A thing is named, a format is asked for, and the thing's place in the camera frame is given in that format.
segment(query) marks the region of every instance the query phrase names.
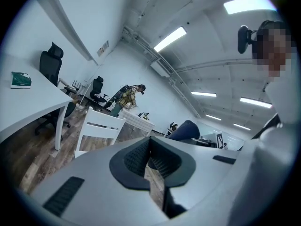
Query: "office chair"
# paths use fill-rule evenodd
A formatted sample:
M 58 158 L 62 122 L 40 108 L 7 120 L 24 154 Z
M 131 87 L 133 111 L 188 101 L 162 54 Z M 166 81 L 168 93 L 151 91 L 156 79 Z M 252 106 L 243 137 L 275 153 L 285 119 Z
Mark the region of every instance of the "office chair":
M 55 86 L 58 84 L 58 74 L 60 72 L 62 66 L 63 50 L 58 47 L 55 43 L 52 42 L 52 46 L 48 51 L 43 51 L 40 57 L 40 72 Z M 68 117 L 75 109 L 75 104 L 70 102 L 68 104 L 65 118 Z M 48 124 L 52 124 L 56 129 L 57 118 L 59 115 L 60 109 L 57 109 L 47 115 L 42 116 L 42 118 L 46 118 L 46 121 L 40 124 L 35 129 L 35 135 L 38 135 L 41 128 L 46 127 Z M 64 124 L 67 124 L 67 127 L 70 128 L 70 123 L 67 121 L 63 121 Z
M 88 104 L 91 104 L 92 106 L 94 106 L 94 109 L 96 109 L 96 107 L 99 105 L 98 102 L 101 102 L 101 103 L 107 102 L 107 100 L 104 99 L 107 96 L 106 94 L 103 94 L 103 98 L 102 97 L 98 98 L 95 96 L 95 94 L 99 94 L 102 91 L 102 88 L 103 88 L 103 78 L 98 76 L 97 79 L 93 80 L 93 89 L 90 92 L 90 97 L 93 101 L 92 102 L 88 101 L 86 103 L 86 106 Z

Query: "fluorescent light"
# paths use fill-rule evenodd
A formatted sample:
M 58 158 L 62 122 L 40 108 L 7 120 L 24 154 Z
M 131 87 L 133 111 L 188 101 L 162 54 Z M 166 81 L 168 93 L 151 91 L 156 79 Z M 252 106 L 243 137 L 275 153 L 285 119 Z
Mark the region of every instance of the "fluorescent light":
M 239 13 L 250 10 L 268 9 L 276 11 L 270 0 L 234 0 L 224 3 L 228 14 Z
M 262 101 L 259 101 L 259 100 L 248 99 L 248 98 L 244 98 L 244 97 L 241 97 L 240 101 L 250 103 L 250 104 L 253 104 L 253 105 L 263 106 L 263 107 L 266 107 L 266 108 L 269 108 L 269 109 L 272 107 L 272 104 L 270 104 L 270 103 L 262 102 Z
M 192 92 L 193 95 L 216 97 L 215 93 Z
M 179 27 L 176 31 L 173 31 L 170 35 L 168 35 L 165 39 L 163 39 L 154 49 L 159 52 L 167 45 L 171 44 L 173 41 L 177 40 L 178 38 L 182 37 L 186 34 L 186 31 L 183 27 Z
M 232 138 L 232 137 L 229 137 L 229 138 L 231 138 L 231 139 L 233 139 L 233 140 L 237 141 L 236 139 L 234 139 L 234 138 Z
M 251 129 L 248 128 L 248 127 L 240 126 L 240 125 L 237 125 L 237 124 L 233 124 L 233 125 L 238 126 L 238 127 L 240 127 L 240 128 L 243 128 L 243 129 L 246 129 L 246 130 L 251 130 Z
M 208 117 L 210 117 L 210 118 L 213 118 L 213 119 L 216 119 L 216 120 L 219 120 L 219 121 L 221 121 L 221 119 L 220 118 L 217 118 L 217 117 L 214 117 L 214 116 L 211 116 L 211 115 L 206 115 L 206 116 L 208 116 Z

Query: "black rubber pad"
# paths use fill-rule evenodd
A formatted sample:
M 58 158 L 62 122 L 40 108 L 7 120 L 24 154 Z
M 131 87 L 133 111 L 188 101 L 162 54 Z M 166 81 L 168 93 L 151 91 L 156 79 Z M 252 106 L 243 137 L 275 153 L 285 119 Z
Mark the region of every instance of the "black rubber pad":
M 225 156 L 214 156 L 213 159 L 217 160 L 217 161 L 221 161 L 227 164 L 234 164 L 236 159 L 234 158 L 230 158 L 230 157 L 225 157 Z
M 82 178 L 69 178 L 47 202 L 43 205 L 45 209 L 60 217 L 65 211 L 76 192 L 85 180 Z

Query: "white ceiling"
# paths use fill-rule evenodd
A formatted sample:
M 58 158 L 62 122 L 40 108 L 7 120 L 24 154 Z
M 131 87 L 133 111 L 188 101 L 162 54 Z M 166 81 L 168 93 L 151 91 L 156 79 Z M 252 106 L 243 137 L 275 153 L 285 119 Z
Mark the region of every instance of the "white ceiling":
M 239 101 L 248 97 L 269 102 L 269 98 L 263 92 L 268 80 L 252 64 L 251 48 L 242 55 L 237 51 L 237 32 L 243 24 L 255 30 L 264 20 L 279 17 L 267 10 L 228 15 L 223 6 L 227 1 L 231 0 L 132 0 L 126 25 L 153 47 L 183 26 L 187 34 L 160 54 L 191 91 L 217 94 L 217 98 L 195 96 L 206 114 L 256 133 L 275 110 Z

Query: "white chair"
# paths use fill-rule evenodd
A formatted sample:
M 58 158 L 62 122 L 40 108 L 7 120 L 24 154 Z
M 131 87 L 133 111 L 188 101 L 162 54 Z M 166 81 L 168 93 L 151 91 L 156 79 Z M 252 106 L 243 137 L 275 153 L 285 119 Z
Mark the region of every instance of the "white chair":
M 77 142 L 76 151 L 74 151 L 75 158 L 79 157 L 80 155 L 87 153 L 84 151 L 80 151 L 80 143 L 83 138 L 83 136 L 90 136 L 90 137 L 101 137 L 101 138 L 111 138 L 113 139 L 111 144 L 114 144 L 121 128 L 123 127 L 124 123 L 126 122 L 126 119 L 119 119 L 110 115 L 106 115 L 97 111 L 94 111 L 92 107 L 89 107 L 88 113 L 86 115 L 86 118 L 84 120 L 84 123 L 81 127 L 79 140 Z M 90 125 L 88 123 L 96 124 L 99 126 L 106 126 L 99 127 Z

